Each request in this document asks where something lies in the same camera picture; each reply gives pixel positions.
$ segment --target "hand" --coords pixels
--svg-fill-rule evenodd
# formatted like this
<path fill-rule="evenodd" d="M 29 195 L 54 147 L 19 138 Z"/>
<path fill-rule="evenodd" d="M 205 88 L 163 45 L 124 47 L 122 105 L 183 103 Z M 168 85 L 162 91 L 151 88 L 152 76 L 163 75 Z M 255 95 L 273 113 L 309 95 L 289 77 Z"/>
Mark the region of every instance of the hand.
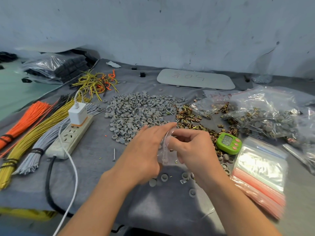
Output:
<path fill-rule="evenodd" d="M 215 147 L 206 131 L 176 129 L 170 137 L 168 148 L 177 151 L 180 163 L 184 163 L 195 175 L 196 183 L 203 189 L 218 177 L 224 177 Z"/>
<path fill-rule="evenodd" d="M 128 144 L 112 168 L 124 174 L 131 184 L 144 184 L 157 177 L 161 165 L 157 162 L 157 151 L 167 132 L 176 126 L 175 122 L 163 126 L 144 126 Z"/>

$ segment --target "power strip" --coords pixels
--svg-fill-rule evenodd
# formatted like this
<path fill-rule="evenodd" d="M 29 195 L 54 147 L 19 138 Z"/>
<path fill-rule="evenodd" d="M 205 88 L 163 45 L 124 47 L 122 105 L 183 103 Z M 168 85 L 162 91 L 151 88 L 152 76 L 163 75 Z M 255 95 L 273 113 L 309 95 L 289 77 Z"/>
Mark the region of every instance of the power strip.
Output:
<path fill-rule="evenodd" d="M 88 115 L 82 126 L 72 126 L 71 123 L 61 133 L 62 145 L 68 151 L 69 154 L 73 152 L 77 144 L 83 137 L 86 130 L 93 122 L 93 116 Z M 50 158 L 56 156 L 59 159 L 68 159 L 68 155 L 62 149 L 60 140 L 57 138 L 53 144 L 46 150 L 46 155 Z"/>

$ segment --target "gray cloth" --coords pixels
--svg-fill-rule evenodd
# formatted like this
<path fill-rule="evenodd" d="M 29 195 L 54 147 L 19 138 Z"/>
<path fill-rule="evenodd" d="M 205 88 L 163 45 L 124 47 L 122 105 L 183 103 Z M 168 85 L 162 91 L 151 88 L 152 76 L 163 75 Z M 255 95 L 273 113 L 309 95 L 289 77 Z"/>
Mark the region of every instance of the gray cloth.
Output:
<path fill-rule="evenodd" d="M 108 60 L 101 59 L 94 71 L 111 73 L 112 67 L 105 64 Z M 129 94 L 146 90 L 148 94 L 172 94 L 180 98 L 184 96 L 189 101 L 195 98 L 195 94 L 202 97 L 204 89 L 192 87 L 180 87 L 160 84 L 156 81 L 161 68 L 138 66 L 138 70 L 131 70 L 131 66 L 119 63 L 122 68 L 115 69 L 116 78 L 121 81 L 116 87 L 120 93 Z M 139 73 L 145 72 L 146 77 L 140 78 Z M 219 72 L 230 76 L 238 90 L 251 88 L 251 82 L 246 83 L 243 74 Z M 277 76 L 273 86 L 285 86 L 307 93 L 312 93 L 315 83 L 306 82 L 303 79 Z M 45 100 L 53 103 L 61 94 L 70 93 L 64 86 L 45 96 Z M 103 99 L 110 100 L 115 91 L 107 92 Z M 23 111 L 17 112 L 0 122 L 0 133 L 4 134 L 22 116 Z M 175 116 L 167 116 L 167 120 L 174 120 Z M 111 139 L 109 131 L 110 119 L 105 119 L 101 113 L 94 118 L 94 122 L 87 130 L 79 145 L 72 153 L 77 167 L 79 186 L 77 197 L 70 212 L 75 213 L 89 197 L 96 186 L 101 174 L 109 170 L 115 164 L 112 162 L 113 149 L 116 148 L 116 156 L 120 156 L 125 148 Z M 207 127 L 214 128 L 220 124 L 219 119 L 205 120 L 202 122 Z M 158 177 L 158 184 L 152 188 L 149 184 L 137 186 L 126 198 L 116 222 L 158 231 L 170 235 L 216 235 L 224 234 L 223 226 L 217 213 L 212 212 L 212 204 L 204 192 L 190 180 L 181 184 L 181 174 L 186 170 L 184 165 L 175 164 L 175 152 L 171 155 L 171 165 L 163 168 L 161 173 L 167 173 L 169 180 L 162 182 Z M 44 155 L 40 161 L 39 169 L 27 176 L 13 176 L 10 186 L 0 192 L 0 205 L 11 208 L 29 208 L 39 210 L 51 210 L 45 199 L 45 178 L 49 165 Z M 289 173 L 285 186 L 287 207 L 284 218 L 276 223 L 284 235 L 311 235 L 315 231 L 314 224 L 309 220 L 315 218 L 314 176 L 292 156 L 288 158 Z M 70 203 L 74 190 L 74 174 L 69 160 L 56 161 L 51 175 L 50 189 L 55 202 L 63 209 Z M 188 195 L 190 188 L 197 189 L 197 197 Z"/>

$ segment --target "white charging cable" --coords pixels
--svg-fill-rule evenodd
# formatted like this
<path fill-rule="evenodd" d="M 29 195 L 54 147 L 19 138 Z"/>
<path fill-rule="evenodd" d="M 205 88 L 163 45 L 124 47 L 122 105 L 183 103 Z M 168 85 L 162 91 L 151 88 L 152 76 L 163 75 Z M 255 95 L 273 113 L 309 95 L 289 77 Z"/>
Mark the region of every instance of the white charging cable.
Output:
<path fill-rule="evenodd" d="M 69 212 L 69 210 L 70 210 L 70 208 L 71 208 L 71 206 L 72 206 L 72 204 L 73 204 L 73 202 L 74 202 L 74 199 L 76 198 L 77 188 L 78 188 L 78 172 L 77 172 L 77 168 L 76 168 L 76 166 L 75 166 L 75 164 L 74 164 L 74 162 L 73 162 L 73 160 L 72 160 L 71 155 L 69 154 L 69 152 L 65 149 L 65 147 L 64 147 L 63 144 L 62 144 L 62 139 L 61 139 L 61 129 L 62 129 L 62 126 L 63 126 L 63 124 L 62 124 L 62 125 L 60 126 L 60 128 L 59 128 L 58 137 L 59 137 L 59 141 L 60 141 L 60 144 L 61 144 L 62 149 L 63 149 L 63 150 L 65 151 L 65 153 L 68 155 L 68 157 L 69 157 L 69 159 L 70 159 L 70 161 L 71 161 L 71 164 L 72 164 L 72 166 L 73 166 L 73 170 L 74 170 L 74 174 L 75 174 L 75 178 L 76 178 L 76 183 L 75 183 L 75 186 L 74 186 L 74 192 L 73 192 L 72 200 L 71 200 L 71 202 L 70 202 L 70 204 L 69 204 L 69 206 L 68 206 L 68 209 L 65 211 L 65 214 L 63 215 L 63 217 L 62 217 L 62 219 L 61 219 L 61 221 L 60 221 L 60 223 L 59 223 L 59 225 L 58 225 L 56 231 L 54 232 L 53 236 L 56 236 L 57 233 L 58 233 L 58 231 L 60 230 L 60 228 L 61 228 L 61 226 L 62 226 L 62 223 L 64 222 L 64 220 L 65 220 L 65 218 L 66 218 L 66 216 L 67 216 L 67 214 L 68 214 L 68 212 Z"/>
<path fill-rule="evenodd" d="M 78 101 L 77 101 L 77 96 L 78 96 L 79 92 L 81 93 L 81 97 L 82 97 L 81 103 L 84 103 L 83 93 L 82 93 L 81 90 L 78 90 L 78 91 L 76 92 L 76 95 L 74 96 L 74 107 L 75 107 L 75 108 L 79 108 L 79 103 L 78 103 Z"/>

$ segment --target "forearm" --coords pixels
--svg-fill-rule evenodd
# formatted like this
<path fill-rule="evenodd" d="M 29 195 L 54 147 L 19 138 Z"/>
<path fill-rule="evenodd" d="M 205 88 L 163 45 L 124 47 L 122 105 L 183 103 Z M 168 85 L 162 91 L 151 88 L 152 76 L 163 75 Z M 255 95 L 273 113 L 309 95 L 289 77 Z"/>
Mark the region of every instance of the forearm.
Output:
<path fill-rule="evenodd" d="M 109 235 L 118 211 L 134 185 L 114 170 L 105 172 L 89 199 L 59 236 Z"/>
<path fill-rule="evenodd" d="M 227 235 L 281 235 L 255 204 L 222 174 L 206 190 Z"/>

